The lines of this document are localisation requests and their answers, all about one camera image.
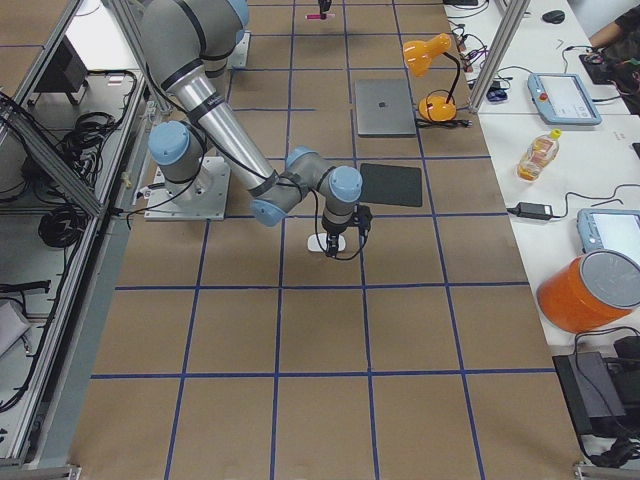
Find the second robot base arm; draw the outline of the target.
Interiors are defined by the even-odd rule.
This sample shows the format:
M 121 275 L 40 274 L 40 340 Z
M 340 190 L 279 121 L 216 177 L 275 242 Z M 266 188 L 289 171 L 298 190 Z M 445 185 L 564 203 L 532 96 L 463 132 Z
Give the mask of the second robot base arm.
M 221 221 L 225 217 L 230 167 L 207 154 L 207 143 L 184 122 L 151 130 L 148 150 L 159 184 L 146 195 L 148 221 Z

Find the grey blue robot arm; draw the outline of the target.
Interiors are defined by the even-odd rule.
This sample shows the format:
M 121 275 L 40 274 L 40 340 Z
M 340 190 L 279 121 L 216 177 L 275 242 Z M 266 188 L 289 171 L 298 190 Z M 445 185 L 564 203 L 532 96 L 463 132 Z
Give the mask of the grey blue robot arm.
M 143 13 L 141 46 L 151 78 L 174 96 L 189 123 L 202 129 L 253 200 L 254 217 L 274 226 L 309 193 L 325 198 L 322 227 L 326 256 L 335 258 L 339 237 L 355 227 L 367 238 L 372 215 L 360 205 L 363 180 L 349 166 L 333 166 L 306 147 L 294 149 L 277 172 L 238 122 L 213 79 L 249 23 L 244 1 L 152 1 Z

